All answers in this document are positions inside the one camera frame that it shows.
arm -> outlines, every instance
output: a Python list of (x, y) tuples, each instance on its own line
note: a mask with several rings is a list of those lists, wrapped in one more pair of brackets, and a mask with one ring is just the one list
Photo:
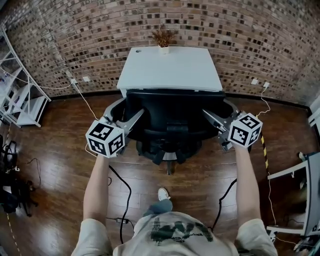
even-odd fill
[(233, 146), (237, 167), (236, 206), (239, 224), (236, 240), (254, 255), (278, 256), (261, 220), (259, 188), (249, 152), (246, 148)]
[(108, 210), (109, 159), (98, 155), (84, 193), (83, 220), (95, 219), (106, 224)]
[(106, 230), (109, 159), (98, 155), (84, 193), (83, 221), (71, 256), (112, 255)]
[(239, 227), (247, 221), (261, 219), (259, 188), (246, 148), (233, 145), (237, 167), (236, 206)]

white shelf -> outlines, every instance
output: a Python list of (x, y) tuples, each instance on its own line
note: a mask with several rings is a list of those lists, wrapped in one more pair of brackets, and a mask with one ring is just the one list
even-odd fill
[(16, 71), (12, 73), (12, 75), (9, 75), (4, 82), (0, 83), (0, 95), (8, 95), (14, 80), (17, 78), (21, 70), (22, 67), (19, 67)]
[(17, 78), (19, 73), (21, 72), (22, 67), (18, 68), (15, 72), (13, 72), (12, 76), (8, 76), (5, 82), (0, 82), (0, 108), (2, 108), (6, 101), (6, 96), (11, 91), (11, 86), (14, 82), (14, 80)]
[(0, 65), (6, 61), (6, 59), (9, 57), (9, 55), (11, 54), (11, 51), (9, 51), (4, 57), (3, 59), (0, 60)]
[(29, 93), (29, 88), (28, 85), (25, 85), (24, 87), (21, 87), (18, 91), (16, 91), (13, 96), (12, 96), (12, 101), (16, 101), (17, 98), (19, 97), (19, 100), (16, 102), (16, 105), (18, 106), (14, 106), (14, 104), (12, 102), (9, 103), (9, 108), (8, 110), (5, 112), (6, 115), (10, 115), (10, 114), (14, 114), (14, 113), (18, 113), (20, 112), (20, 108), (23, 105), (26, 97), (28, 96)]
[(29, 114), (30, 117), (28, 116), (28, 104), (26, 104), (23, 107), (23, 112), (20, 113), (16, 124), (19, 126), (34, 125), (35, 122), (38, 122), (46, 103), (47, 99), (45, 96), (31, 99)]
[[(41, 87), (38, 86), (37, 82), (32, 78), (31, 74), (19, 59), (4, 27), (0, 28), (1, 44), (3, 42), (2, 37), (6, 45), (3, 44), (3, 47), (1, 47), (0, 67), (3, 67), (5, 62), (12, 60), (19, 65), (19, 68), (14, 72), (11, 70), (8, 75), (6, 75), (4, 70), (3, 73), (1, 72), (1, 74), (5, 76), (3, 77), (5, 82), (0, 81), (0, 118), (1, 115), (3, 115), (9, 123), (14, 123), (19, 128), (21, 128), (22, 125), (36, 125), (41, 127), (39, 123), (40, 117), (46, 103), (48, 101), (50, 102), (51, 99)], [(30, 84), (17, 88), (16, 91), (14, 81), (18, 79), (17, 76), (22, 70), (27, 77), (27, 81), (31, 82), (33, 84), (32, 86), (35, 86), (32, 90), (32, 95), (34, 91), (38, 91), (36, 95), (40, 97), (30, 100)]]

wooden floor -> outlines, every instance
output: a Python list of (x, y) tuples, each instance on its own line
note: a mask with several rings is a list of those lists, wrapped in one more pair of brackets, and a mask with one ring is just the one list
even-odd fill
[[(120, 95), (93, 96), (88, 102), (100, 117), (105, 108), (119, 99)], [(231, 98), (239, 109), (256, 114), (265, 111), (262, 101)], [(318, 151), (316, 134), (308, 125), (307, 111), (276, 103), (270, 103), (271, 111), (261, 114), (263, 134), (268, 152), (269, 171), (276, 173), (298, 164), (296, 153)], [(32, 198), (39, 203), (27, 217), (22, 209), (9, 215), (11, 227), (21, 254), (56, 256), (70, 255), (79, 235), (83, 215), (83, 197), (95, 158), (85, 152), (85, 133), (94, 120), (92, 113), (81, 98), (56, 100), (46, 108), (42, 127), (11, 127), (9, 138), (18, 144), (20, 175), (39, 184), (36, 163), (26, 165), (38, 158), (41, 166), (41, 186)], [(260, 189), (262, 219), (266, 225), (274, 223), (268, 199), (265, 159), (258, 141), (250, 153)], [(132, 188), (127, 217), (133, 223), (142, 216), (148, 206), (157, 201), (160, 187), (168, 189), (173, 210), (189, 214), (206, 225), (212, 225), (219, 209), (218, 200), (236, 178), (235, 152), (223, 152), (217, 139), (203, 142), (200, 152), (177, 165), (174, 174), (168, 176), (164, 165), (154, 165), (138, 156), (131, 142), (123, 156), (113, 158), (111, 165)], [(121, 217), (128, 197), (126, 186), (111, 173), (109, 187), (108, 217)], [(271, 182), (271, 199), (279, 224), (284, 214), (291, 214), (280, 207), (280, 187)], [(237, 234), (236, 186), (222, 203), (222, 212), (215, 233), (234, 240)], [(120, 243), (119, 226), (108, 220), (108, 231), (115, 247)], [(133, 234), (132, 226), (124, 226), (124, 239)], [(294, 236), (286, 236), (294, 241)], [(7, 215), (0, 210), (0, 244), (10, 256), (19, 255), (8, 225)], [(291, 255), (291, 244), (275, 242), (279, 255)]]

white desk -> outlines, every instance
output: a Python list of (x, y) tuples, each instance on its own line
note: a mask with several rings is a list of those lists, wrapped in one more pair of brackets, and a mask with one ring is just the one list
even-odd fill
[(274, 237), (276, 232), (297, 234), (301, 236), (320, 235), (320, 230), (313, 231), (313, 228), (317, 226), (320, 221), (320, 153), (311, 155), (306, 161), (286, 170), (271, 174), (267, 178), (268, 180), (271, 180), (284, 175), (294, 175), (296, 171), (301, 169), (305, 169), (306, 172), (307, 188), (303, 228), (297, 229), (280, 226), (267, 226), (266, 229), (270, 231), (271, 238)]
[(117, 88), (123, 97), (128, 89), (222, 91), (208, 49), (183, 46), (170, 46), (169, 54), (158, 46), (131, 48)]

electrical wire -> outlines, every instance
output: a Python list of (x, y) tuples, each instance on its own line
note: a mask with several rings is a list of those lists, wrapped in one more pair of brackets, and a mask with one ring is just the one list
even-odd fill
[(87, 146), (88, 146), (88, 143), (85, 145), (84, 150), (87, 151), (91, 156), (94, 156), (96, 158), (97, 156), (95, 154), (93, 154), (93, 153), (91, 153), (90, 151), (87, 150)]
[(20, 81), (22, 81), (22, 82), (24, 82), (24, 83), (26, 83), (26, 84), (30, 84), (30, 85), (32, 85), (32, 86), (38, 86), (38, 87), (45, 88), (45, 89), (62, 90), (62, 89), (66, 89), (66, 88), (68, 88), (68, 87), (70, 87), (70, 86), (72, 85), (72, 83), (70, 83), (67, 87), (63, 87), (63, 88), (44, 87), (44, 86), (35, 85), (35, 84), (33, 84), (33, 83), (29, 83), (29, 82), (27, 82), (27, 81), (25, 81), (25, 80), (22, 80), (22, 79), (16, 77), (15, 75), (10, 74), (9, 72), (5, 71), (5, 70), (4, 70), (3, 68), (1, 68), (1, 67), (0, 67), (0, 70), (4, 71), (4, 72), (5, 72), (6, 74), (8, 74), (9, 76), (12, 76), (12, 77), (14, 77), (15, 79), (20, 80)]
[(132, 223), (132, 221), (129, 220), (129, 219), (128, 219), (128, 221), (131, 223), (133, 230), (135, 230), (135, 226), (134, 226), (134, 224)]
[(289, 214), (287, 214), (287, 213), (283, 216), (282, 221), (286, 222), (286, 224), (285, 224), (286, 227), (288, 226), (289, 222), (295, 222), (297, 224), (304, 224), (304, 222), (299, 222), (299, 221), (296, 221), (294, 218), (289, 218)]
[(39, 185), (37, 187), (37, 189), (39, 189), (41, 187), (41, 165), (40, 165), (39, 159), (38, 158), (33, 158), (31, 161), (26, 162), (25, 164), (26, 165), (31, 164), (33, 160), (36, 161), (36, 169), (37, 169), (38, 175), (39, 175)]
[(294, 244), (294, 245), (299, 245), (299, 246), (306, 246), (306, 247), (314, 247), (313, 245), (306, 245), (306, 244), (297, 244), (297, 243), (295, 243), (295, 242), (290, 242), (290, 241), (285, 241), (285, 240), (282, 240), (282, 239), (280, 239), (280, 238), (278, 238), (278, 237), (274, 237), (274, 238), (276, 238), (276, 239), (278, 239), (278, 240), (280, 240), (280, 241), (282, 241), (282, 242), (286, 242), (286, 243), (289, 243), (289, 244)]
[(218, 222), (218, 219), (220, 217), (220, 214), (221, 214), (221, 209), (222, 209), (222, 200), (225, 199), (225, 197), (227, 196), (227, 194), (229, 193), (230, 189), (232, 188), (232, 186), (237, 182), (237, 179), (235, 179), (234, 181), (231, 182), (230, 186), (228, 187), (228, 189), (226, 190), (226, 192), (224, 193), (223, 197), (221, 197), (219, 199), (219, 211), (218, 211), (218, 215), (216, 216), (215, 218), (215, 221), (213, 223), (213, 226), (208, 226), (208, 229), (211, 230), (211, 232), (214, 231), (214, 228)]
[(130, 201), (130, 197), (131, 197), (132, 191), (131, 191), (131, 187), (129, 186), (129, 184), (123, 178), (120, 177), (120, 175), (116, 172), (116, 170), (111, 165), (109, 165), (109, 168), (119, 178), (119, 180), (121, 180), (129, 189), (129, 196), (128, 196), (128, 199), (126, 201), (126, 208), (125, 208), (124, 214), (122, 216), (121, 225), (120, 225), (120, 241), (123, 244), (124, 240), (122, 238), (122, 228), (123, 228), (123, 225), (124, 225), (124, 219), (126, 217), (126, 214), (127, 214), (128, 208), (129, 208), (129, 201)]
[(258, 117), (260, 114), (265, 114), (265, 113), (267, 113), (267, 112), (269, 112), (270, 110), (271, 110), (271, 108), (270, 108), (270, 106), (269, 106), (269, 104), (268, 104), (268, 102), (266, 102), (264, 99), (263, 99), (263, 93), (266, 91), (266, 89), (268, 89), (268, 87), (266, 87), (264, 90), (263, 90), (263, 92), (261, 92), (261, 100), (263, 100), (265, 103), (266, 103), (266, 105), (268, 106), (268, 110), (267, 111), (261, 111), (256, 117)]
[(272, 207), (272, 201), (271, 201), (271, 198), (270, 198), (270, 194), (271, 194), (271, 185), (270, 185), (270, 181), (271, 181), (271, 179), (269, 179), (269, 195), (268, 195), (268, 198), (269, 198), (269, 201), (270, 201), (271, 212), (272, 212), (272, 216), (273, 216), (273, 219), (274, 219), (274, 225), (276, 226), (276, 225), (277, 225), (276, 217), (275, 217), (274, 209), (273, 209), (273, 207)]
[(83, 100), (85, 101), (85, 103), (88, 105), (88, 107), (89, 107), (90, 111), (92, 112), (95, 120), (99, 121), (99, 119), (96, 117), (95, 112), (91, 109), (90, 105), (88, 104), (88, 102), (86, 101), (86, 99), (83, 97), (82, 93), (80, 92), (80, 90), (78, 89), (78, 87), (76, 86), (76, 84), (73, 83), (73, 85), (74, 85), (74, 87), (76, 88), (76, 90), (78, 91), (78, 93), (81, 95), (82, 99), (83, 99)]

